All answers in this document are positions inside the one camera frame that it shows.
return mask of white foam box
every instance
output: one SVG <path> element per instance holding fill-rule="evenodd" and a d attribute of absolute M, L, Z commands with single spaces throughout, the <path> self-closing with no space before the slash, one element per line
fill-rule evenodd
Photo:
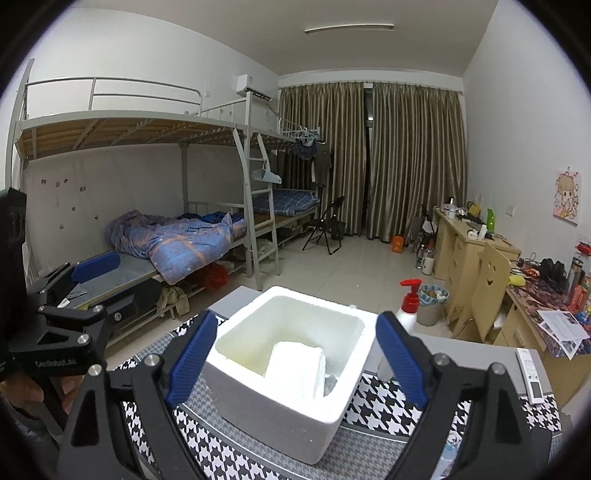
<path fill-rule="evenodd" d="M 375 338 L 377 315 L 272 287 L 217 330 L 203 375 L 219 414 L 269 447 L 313 465 L 345 414 Z M 264 378 L 273 346 L 301 342 L 322 348 L 329 395 L 286 398 Z"/>

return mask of curtain rod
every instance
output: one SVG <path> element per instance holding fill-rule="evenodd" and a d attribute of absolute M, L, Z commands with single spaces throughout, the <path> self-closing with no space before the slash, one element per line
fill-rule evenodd
<path fill-rule="evenodd" d="M 299 83 L 297 85 L 289 85 L 286 87 L 281 87 L 279 90 L 283 90 L 284 88 L 291 88 L 291 87 L 303 87 L 305 85 L 328 85 L 330 83 L 396 83 L 397 85 L 410 85 L 414 87 L 427 87 L 427 88 L 434 88 L 436 90 L 445 90 L 447 92 L 457 93 L 458 95 L 464 95 L 462 90 L 452 90 L 449 88 L 442 88 L 442 87 L 434 87 L 431 85 L 422 85 L 420 83 L 408 83 L 408 82 L 385 82 L 383 80 L 345 80 L 342 82 L 313 82 L 313 83 Z"/>

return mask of bunk bed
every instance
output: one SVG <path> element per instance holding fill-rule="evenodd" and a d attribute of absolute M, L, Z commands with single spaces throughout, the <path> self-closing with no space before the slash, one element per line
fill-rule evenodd
<path fill-rule="evenodd" d="M 6 188 L 12 186 L 13 176 L 17 179 L 14 187 L 22 184 L 23 171 L 31 161 L 51 157 L 71 151 L 81 151 L 94 148 L 108 148 L 119 145 L 143 145 L 143 144 L 178 144 L 180 148 L 183 210 L 191 213 L 198 206 L 207 205 L 203 201 L 191 201 L 187 178 L 187 150 L 189 145 L 227 145 L 235 146 L 242 167 L 243 174 L 243 203 L 218 203 L 217 208 L 234 212 L 240 210 L 246 220 L 245 236 L 235 239 L 231 248 L 244 245 L 246 252 L 245 267 L 249 276 L 254 275 L 256 286 L 262 290 L 261 272 L 259 263 L 266 257 L 274 256 L 275 274 L 280 274 L 277 228 L 292 225 L 302 218 L 310 217 L 315 213 L 315 207 L 305 212 L 298 212 L 293 216 L 275 216 L 273 191 L 271 183 L 266 183 L 265 188 L 253 190 L 251 188 L 251 175 L 249 164 L 251 162 L 263 162 L 269 165 L 267 150 L 289 150 L 293 147 L 296 138 L 304 132 L 305 127 L 286 122 L 274 112 L 270 106 L 267 108 L 277 116 L 277 129 L 270 131 L 256 128 L 252 124 L 253 94 L 248 92 L 244 98 L 204 110 L 202 108 L 203 96 L 197 89 L 149 80 L 129 79 L 123 77 L 64 77 L 48 80 L 30 81 L 30 73 L 34 59 L 30 59 L 25 68 L 21 83 L 17 92 L 11 123 L 9 126 L 5 181 Z M 90 82 L 88 109 L 44 115 L 30 118 L 28 114 L 28 93 L 31 87 L 63 83 L 74 80 L 87 80 Z M 145 93 L 129 92 L 104 92 L 97 91 L 97 84 L 105 82 L 106 85 L 114 85 L 121 82 L 126 86 L 130 84 L 153 85 L 169 87 L 172 90 L 183 92 L 185 98 L 178 96 L 148 95 Z M 186 98 L 187 94 L 194 95 L 192 100 Z M 166 100 L 191 105 L 194 112 L 169 113 L 143 110 L 119 110 L 119 109 L 95 109 L 93 103 L 99 97 L 132 97 L 141 99 Z M 235 121 L 237 106 L 244 103 L 243 122 Z M 224 115 L 230 120 L 222 119 Z M 18 164 L 13 168 L 13 151 L 16 148 L 16 160 Z M 256 148 L 262 157 L 251 157 L 251 149 Z M 253 209 L 253 197 L 267 196 L 269 212 L 266 215 L 255 214 Z M 264 255 L 259 255 L 256 248 L 256 239 L 261 235 L 271 234 L 273 249 Z M 30 257 L 34 260 L 34 252 L 28 243 Z M 103 275 L 84 285 L 87 294 L 72 301 L 69 307 L 85 308 L 91 303 L 96 303 L 110 294 L 141 282 L 147 278 L 163 279 L 155 270 L 149 260 L 134 258 L 121 254 L 121 266 L 109 274 Z M 27 271 L 29 280 L 38 274 L 33 267 Z"/>

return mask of folding chair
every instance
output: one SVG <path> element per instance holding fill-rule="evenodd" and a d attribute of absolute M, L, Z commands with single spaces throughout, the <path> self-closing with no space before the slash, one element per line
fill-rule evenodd
<path fill-rule="evenodd" d="M 337 218 L 337 215 L 339 214 L 339 211 L 343 207 L 344 201 L 345 201 L 344 196 L 337 198 L 336 200 L 332 201 L 332 203 L 324 211 L 324 214 L 322 215 L 321 218 L 313 219 L 310 221 L 309 225 L 314 226 L 314 230 L 312 230 L 312 233 L 308 237 L 308 240 L 306 240 L 306 244 L 303 246 L 302 250 L 306 249 L 306 247 L 308 246 L 308 243 L 310 243 L 310 240 L 312 240 L 312 237 L 318 231 L 320 231 L 320 234 L 316 238 L 316 243 L 318 243 L 320 238 L 322 236 L 324 236 L 324 240 L 326 241 L 326 249 L 329 251 L 329 255 L 332 255 L 336 251 L 340 250 L 340 247 L 342 247 L 340 232 L 338 232 L 338 235 L 337 235 L 339 238 L 339 247 L 332 252 L 330 251 L 329 238 L 326 235 L 326 232 L 330 232 L 333 228 L 336 228 L 336 229 L 339 228 L 339 220 Z"/>

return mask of thermos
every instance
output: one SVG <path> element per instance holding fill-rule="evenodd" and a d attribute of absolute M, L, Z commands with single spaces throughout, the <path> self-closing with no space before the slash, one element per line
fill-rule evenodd
<path fill-rule="evenodd" d="M 421 262 L 421 270 L 423 275 L 431 275 L 433 273 L 433 265 L 435 264 L 435 250 L 427 248 L 423 255 Z"/>

